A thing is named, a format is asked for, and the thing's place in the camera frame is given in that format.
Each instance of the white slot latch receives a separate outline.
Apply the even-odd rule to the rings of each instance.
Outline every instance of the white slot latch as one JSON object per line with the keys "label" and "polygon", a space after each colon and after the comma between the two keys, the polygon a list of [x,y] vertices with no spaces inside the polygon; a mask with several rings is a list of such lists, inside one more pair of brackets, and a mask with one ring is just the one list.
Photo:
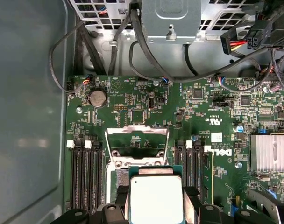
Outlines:
{"label": "white slot latch", "polygon": [[75,147],[75,142],[73,140],[67,140],[66,147],[74,148]]}
{"label": "white slot latch", "polygon": [[193,148],[193,141],[192,140],[187,140],[185,143],[186,148]]}
{"label": "white slot latch", "polygon": [[92,148],[92,142],[90,140],[85,140],[85,144],[84,144],[85,148]]}

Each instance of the motherboard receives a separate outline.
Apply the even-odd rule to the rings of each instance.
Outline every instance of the motherboard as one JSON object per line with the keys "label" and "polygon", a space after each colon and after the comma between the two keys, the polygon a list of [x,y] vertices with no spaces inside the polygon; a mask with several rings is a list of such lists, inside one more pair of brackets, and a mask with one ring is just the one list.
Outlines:
{"label": "motherboard", "polygon": [[[255,80],[225,84],[243,90]],[[230,92],[214,78],[92,77],[67,99],[64,210],[94,213],[129,185],[129,167],[151,165],[181,165],[183,186],[229,215],[246,206],[249,189],[284,202],[284,92],[276,85]]]}

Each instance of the gray cable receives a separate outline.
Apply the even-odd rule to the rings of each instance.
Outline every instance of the gray cable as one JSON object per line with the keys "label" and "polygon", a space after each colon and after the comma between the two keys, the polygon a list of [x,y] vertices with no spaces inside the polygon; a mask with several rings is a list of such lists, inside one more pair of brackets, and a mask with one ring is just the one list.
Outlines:
{"label": "gray cable", "polygon": [[56,85],[57,85],[62,91],[66,92],[66,93],[69,93],[69,94],[73,94],[73,93],[79,91],[79,90],[82,88],[82,86],[83,86],[84,84],[81,83],[80,86],[78,86],[78,87],[77,87],[75,90],[73,90],[73,91],[69,91],[69,90],[65,89],[65,88],[59,83],[59,81],[58,81],[58,79],[57,79],[57,76],[56,76],[56,74],[55,74],[54,64],[53,64],[53,53],[54,53],[56,47],[57,47],[62,41],[64,41],[64,40],[67,39],[68,37],[70,37],[82,24],[84,24],[84,22],[85,22],[85,21],[80,21],[80,22],[78,22],[78,23],[76,24],[76,26],[75,26],[71,31],[69,31],[67,34],[65,34],[57,43],[55,43],[55,44],[51,47],[51,49],[50,49],[50,51],[49,51],[49,67],[50,67],[50,72],[51,72],[51,74],[52,74],[53,80],[55,81]]}
{"label": "gray cable", "polygon": [[282,81],[281,77],[280,77],[280,71],[279,71],[279,68],[277,66],[277,63],[276,63],[276,60],[275,60],[275,52],[276,50],[275,49],[272,49],[272,61],[273,61],[273,66],[274,66],[274,71],[275,71],[275,74],[281,84],[281,87],[284,89],[284,82]]}

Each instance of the blue capacitor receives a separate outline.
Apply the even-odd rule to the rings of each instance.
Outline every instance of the blue capacitor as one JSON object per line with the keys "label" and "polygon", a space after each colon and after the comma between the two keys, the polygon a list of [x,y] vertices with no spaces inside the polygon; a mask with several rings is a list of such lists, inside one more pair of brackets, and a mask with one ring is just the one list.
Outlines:
{"label": "blue capacitor", "polygon": [[236,125],[233,128],[234,132],[242,133],[244,131],[244,127],[242,125]]}

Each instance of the red wire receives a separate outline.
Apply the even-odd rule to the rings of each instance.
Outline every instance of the red wire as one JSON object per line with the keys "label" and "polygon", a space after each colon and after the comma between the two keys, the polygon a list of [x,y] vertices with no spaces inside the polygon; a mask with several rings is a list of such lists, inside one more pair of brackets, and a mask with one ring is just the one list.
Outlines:
{"label": "red wire", "polygon": [[237,46],[237,45],[241,45],[241,44],[245,44],[247,43],[247,41],[237,41],[237,42],[231,42],[230,46]]}

